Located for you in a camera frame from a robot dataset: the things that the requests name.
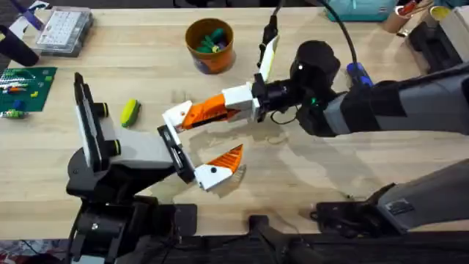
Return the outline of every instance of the table surface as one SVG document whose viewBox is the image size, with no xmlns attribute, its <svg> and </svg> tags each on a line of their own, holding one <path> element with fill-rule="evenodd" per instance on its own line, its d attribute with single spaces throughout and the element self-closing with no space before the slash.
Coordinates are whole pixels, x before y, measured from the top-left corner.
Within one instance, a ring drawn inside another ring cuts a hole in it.
<svg viewBox="0 0 469 264">
<path fill-rule="evenodd" d="M 107 102 L 118 125 L 129 98 L 142 102 L 135 130 L 156 133 L 161 114 L 185 100 L 202 102 L 223 88 L 253 79 L 257 46 L 271 9 L 93 10 L 96 18 L 79 58 L 43 57 L 40 66 L 58 67 L 43 112 L 27 120 L 1 120 L 0 239 L 65 238 L 80 201 L 65 193 L 67 163 L 81 147 L 75 118 L 73 74 L 81 73 L 96 101 Z M 208 76 L 194 66 L 184 34 L 200 18 L 221 18 L 234 29 L 236 62 L 225 73 Z M 271 80 L 289 77 L 297 47 L 323 40 L 342 63 L 334 89 L 347 89 L 344 65 L 350 52 L 337 24 L 320 8 L 284 8 L 281 39 Z M 348 23 L 358 60 L 374 81 L 420 74 L 402 38 L 376 23 Z M 28 29 L 25 41 L 35 32 Z M 14 62 L 10 67 L 17 67 Z M 289 119 L 293 111 L 287 112 Z M 391 182 L 416 179 L 469 156 L 469 138 L 455 133 L 356 133 L 324 139 L 307 135 L 297 122 L 275 125 L 239 121 L 212 123 L 180 135 L 195 163 L 202 164 L 244 144 L 244 175 L 216 192 L 184 184 L 176 175 L 143 194 L 162 202 L 196 203 L 198 234 L 246 232 L 251 214 L 267 214 L 284 232 L 317 232 L 307 218 L 321 201 L 368 197 Z M 419 230 L 469 230 L 464 221 Z"/>
</svg>

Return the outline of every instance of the black mount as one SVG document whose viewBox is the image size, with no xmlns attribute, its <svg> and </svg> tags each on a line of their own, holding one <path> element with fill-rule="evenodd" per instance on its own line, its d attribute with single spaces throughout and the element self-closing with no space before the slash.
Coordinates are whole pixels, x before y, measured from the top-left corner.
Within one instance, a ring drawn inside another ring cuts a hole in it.
<svg viewBox="0 0 469 264">
<path fill-rule="evenodd" d="M 86 142 L 85 149 L 77 150 L 68 164 L 67 193 L 81 198 L 81 208 L 70 231 L 66 260 L 71 254 L 79 261 L 85 254 L 103 257 L 106 264 L 114 263 L 135 250 L 142 236 L 194 235 L 195 205 L 160 205 L 155 197 L 136 196 L 175 172 L 186 183 L 193 179 L 191 170 L 185 170 L 189 164 L 184 153 L 167 137 L 168 128 L 158 130 L 171 153 L 171 166 L 133 169 L 113 164 L 111 158 L 121 154 L 121 147 L 119 139 L 105 140 L 101 129 L 100 118 L 107 117 L 107 104 L 93 102 L 90 88 L 79 73 L 75 74 L 74 87 Z"/>
<path fill-rule="evenodd" d="M 392 183 L 382 187 L 363 202 L 320 202 L 310 217 L 322 233 L 339 234 L 345 238 L 401 235 L 376 207 L 378 199 L 394 186 Z"/>
<path fill-rule="evenodd" d="M 110 165 L 94 173 L 78 150 L 68 164 L 67 193 L 80 197 L 76 232 L 71 254 L 79 261 L 84 254 L 114 261 L 135 250 L 145 235 L 162 237 L 194 235 L 197 228 L 195 205 L 160 205 L 155 197 L 135 194 L 174 173 L 168 169 L 129 169 Z"/>
<path fill-rule="evenodd" d="M 273 253 L 276 263 L 294 264 L 343 264 L 338 260 L 325 259 L 315 252 L 305 241 L 272 228 L 269 218 L 262 215 L 249 216 L 249 232 L 257 236 L 266 246 L 266 250 Z"/>
</svg>

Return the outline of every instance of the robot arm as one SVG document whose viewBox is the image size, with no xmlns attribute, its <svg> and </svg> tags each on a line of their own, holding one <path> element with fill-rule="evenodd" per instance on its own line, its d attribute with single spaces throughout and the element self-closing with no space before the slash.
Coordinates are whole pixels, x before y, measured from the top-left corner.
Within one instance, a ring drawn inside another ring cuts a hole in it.
<svg viewBox="0 0 469 264">
<path fill-rule="evenodd" d="M 329 136 L 362 131 L 468 134 L 468 102 L 469 64 L 461 64 L 421 78 L 351 89 L 324 108 L 306 106 L 298 119 L 308 133 L 327 131 Z"/>
</svg>

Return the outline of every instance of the orange plastic part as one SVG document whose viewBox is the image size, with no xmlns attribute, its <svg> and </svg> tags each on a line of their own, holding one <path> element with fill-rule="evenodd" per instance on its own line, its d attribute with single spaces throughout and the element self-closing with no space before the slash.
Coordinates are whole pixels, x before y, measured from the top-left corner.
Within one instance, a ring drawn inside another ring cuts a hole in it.
<svg viewBox="0 0 469 264">
<path fill-rule="evenodd" d="M 203 103 L 193 105 L 188 113 L 181 113 L 186 116 L 182 128 L 191 129 L 209 122 L 227 120 L 238 112 L 225 108 L 223 94 L 216 95 Z"/>
<path fill-rule="evenodd" d="M 231 171 L 235 173 L 241 163 L 242 157 L 243 157 L 243 144 L 235 147 L 229 152 L 207 163 L 207 165 L 225 167 L 225 168 L 231 169 Z"/>
</svg>

